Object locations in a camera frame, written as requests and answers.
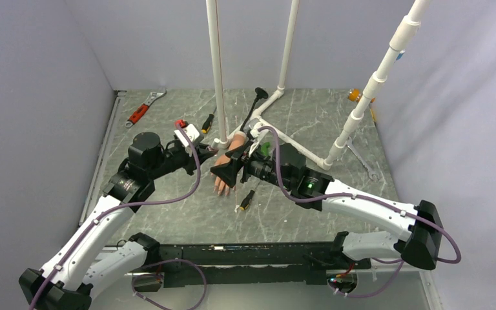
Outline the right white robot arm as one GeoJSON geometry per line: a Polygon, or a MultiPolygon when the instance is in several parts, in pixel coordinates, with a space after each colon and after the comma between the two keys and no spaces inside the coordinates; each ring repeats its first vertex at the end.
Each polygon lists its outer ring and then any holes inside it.
{"type": "Polygon", "coordinates": [[[357,190],[308,168],[305,156],[288,143],[267,156],[260,149],[249,154],[248,148],[245,145],[228,152],[229,162],[211,168],[211,172],[230,187],[253,176],[284,189],[304,209],[344,213],[380,229],[338,233],[330,250],[336,267],[345,268],[367,258],[389,258],[423,270],[436,268],[443,225],[433,203],[400,203],[357,190]]]}

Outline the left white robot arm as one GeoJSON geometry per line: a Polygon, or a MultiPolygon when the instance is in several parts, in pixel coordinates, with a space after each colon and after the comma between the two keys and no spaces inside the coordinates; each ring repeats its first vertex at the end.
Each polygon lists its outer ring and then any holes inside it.
{"type": "Polygon", "coordinates": [[[154,181],[178,169],[201,174],[201,164],[214,156],[201,143],[193,126],[174,132],[166,145],[153,132],[136,135],[128,156],[103,191],[94,210],[73,237],[39,269],[28,268],[19,285],[30,309],[89,309],[92,302],[124,274],[140,267],[155,269],[161,258],[160,243],[138,233],[108,257],[99,253],[114,233],[155,191],[154,181]]]}

